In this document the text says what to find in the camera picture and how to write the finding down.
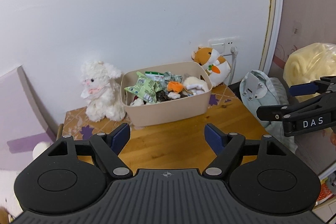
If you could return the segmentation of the green snack bag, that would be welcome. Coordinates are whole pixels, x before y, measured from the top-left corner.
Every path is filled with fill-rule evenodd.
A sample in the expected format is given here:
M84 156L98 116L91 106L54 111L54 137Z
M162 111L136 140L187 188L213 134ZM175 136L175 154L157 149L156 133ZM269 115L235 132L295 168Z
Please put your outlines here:
M124 88L124 91L134 94L146 103L157 103L157 92L163 91L158 81L152 80L141 72L137 72L138 79L133 86Z

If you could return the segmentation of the green white snack packet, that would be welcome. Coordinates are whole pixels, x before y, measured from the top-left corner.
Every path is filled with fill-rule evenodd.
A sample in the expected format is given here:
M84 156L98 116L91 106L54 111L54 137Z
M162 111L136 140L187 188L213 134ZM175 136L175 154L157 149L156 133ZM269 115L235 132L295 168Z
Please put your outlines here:
M145 76L149 77L152 80L155 80L159 82L160 84L167 85L170 81L173 82L182 82L182 76L181 75L175 75L171 72L164 72L164 73L159 73L159 72L151 72L151 71L146 71Z

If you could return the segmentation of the green fabric scrunchie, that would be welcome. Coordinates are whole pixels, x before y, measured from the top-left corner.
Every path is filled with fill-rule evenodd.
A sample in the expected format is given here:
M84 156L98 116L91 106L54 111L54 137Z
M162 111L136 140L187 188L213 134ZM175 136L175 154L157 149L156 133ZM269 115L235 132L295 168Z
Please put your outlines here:
M168 95L165 93L164 90L160 90L156 92L156 100L157 103L159 103L159 102L171 101L171 98L168 97Z

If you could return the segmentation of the yellow blanket in bag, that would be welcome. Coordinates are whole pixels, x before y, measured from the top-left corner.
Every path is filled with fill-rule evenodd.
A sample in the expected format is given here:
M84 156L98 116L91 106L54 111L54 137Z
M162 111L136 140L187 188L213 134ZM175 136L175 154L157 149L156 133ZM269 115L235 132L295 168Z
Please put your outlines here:
M313 43L289 55L283 79L288 87L335 76L335 44Z

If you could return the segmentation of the white fluffy rabbit plush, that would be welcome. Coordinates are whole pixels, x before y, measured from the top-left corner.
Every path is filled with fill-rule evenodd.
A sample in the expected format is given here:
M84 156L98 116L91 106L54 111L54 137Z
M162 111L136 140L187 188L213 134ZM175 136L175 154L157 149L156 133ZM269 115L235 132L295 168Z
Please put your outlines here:
M84 90L81 98L86 100L86 115L90 121L104 118L119 122L126 112L121 101L120 84L122 71L104 61L91 61L81 66Z

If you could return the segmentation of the white phone stand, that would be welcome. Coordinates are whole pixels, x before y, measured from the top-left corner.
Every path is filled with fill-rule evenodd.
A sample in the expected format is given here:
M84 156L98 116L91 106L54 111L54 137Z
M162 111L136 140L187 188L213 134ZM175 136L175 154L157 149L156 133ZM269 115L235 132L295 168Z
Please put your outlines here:
M263 98L267 92L267 86L253 73L248 73L247 77L241 82L243 87L242 95L249 101Z

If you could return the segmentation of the cream roller tube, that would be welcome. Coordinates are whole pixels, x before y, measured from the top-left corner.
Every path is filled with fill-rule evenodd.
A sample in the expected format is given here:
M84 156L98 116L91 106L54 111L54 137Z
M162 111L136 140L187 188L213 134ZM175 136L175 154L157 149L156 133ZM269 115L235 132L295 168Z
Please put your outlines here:
M47 141L39 142L33 149L33 160L40 156L47 148L49 148L52 143Z

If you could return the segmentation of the beige plastic storage bin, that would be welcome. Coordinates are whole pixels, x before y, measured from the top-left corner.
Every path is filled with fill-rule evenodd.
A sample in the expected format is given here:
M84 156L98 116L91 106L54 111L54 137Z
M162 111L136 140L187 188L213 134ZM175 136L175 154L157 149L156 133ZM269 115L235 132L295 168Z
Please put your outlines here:
M142 106L130 106L133 102L134 94L128 93L124 89L128 86L136 84L138 79L137 72L145 73L146 71L158 73L171 72L175 75L194 76L205 80L209 87L209 91L203 94L166 102L159 102L155 104L147 103ZM185 61L137 69L124 74L121 80L120 94L125 111L127 112L133 125L135 127L146 127L175 122L181 119L187 119L204 114L209 106L212 88L212 83L205 70L193 61Z

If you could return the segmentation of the orange white hamster plush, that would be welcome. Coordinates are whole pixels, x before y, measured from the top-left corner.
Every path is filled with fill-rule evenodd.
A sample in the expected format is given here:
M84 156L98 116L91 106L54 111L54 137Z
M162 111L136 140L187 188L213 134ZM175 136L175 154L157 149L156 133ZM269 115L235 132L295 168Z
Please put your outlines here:
M221 85L231 72L229 62L214 48L199 47L191 58L206 71L213 87Z

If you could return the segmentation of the lilac board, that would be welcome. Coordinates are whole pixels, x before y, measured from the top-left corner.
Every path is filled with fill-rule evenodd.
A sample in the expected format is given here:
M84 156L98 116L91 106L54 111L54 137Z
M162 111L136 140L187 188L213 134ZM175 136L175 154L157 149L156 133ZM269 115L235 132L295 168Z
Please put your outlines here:
M43 118L22 67L1 76L1 169L22 170L41 141L56 135Z

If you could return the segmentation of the white wall socket switch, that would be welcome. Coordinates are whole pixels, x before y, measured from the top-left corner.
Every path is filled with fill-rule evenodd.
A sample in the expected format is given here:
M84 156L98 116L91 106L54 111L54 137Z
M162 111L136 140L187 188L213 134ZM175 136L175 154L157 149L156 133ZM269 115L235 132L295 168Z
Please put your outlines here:
M231 52L232 49L237 51L239 43L240 43L239 36L232 36L226 38L213 38L208 40L209 47L214 48L223 56L230 55L232 53Z

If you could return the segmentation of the white door frame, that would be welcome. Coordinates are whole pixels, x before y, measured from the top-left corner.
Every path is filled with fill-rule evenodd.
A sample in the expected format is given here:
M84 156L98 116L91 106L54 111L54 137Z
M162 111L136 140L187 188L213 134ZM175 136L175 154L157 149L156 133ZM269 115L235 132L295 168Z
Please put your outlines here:
M284 0L269 0L268 23L259 69L268 74L272 66L280 30Z

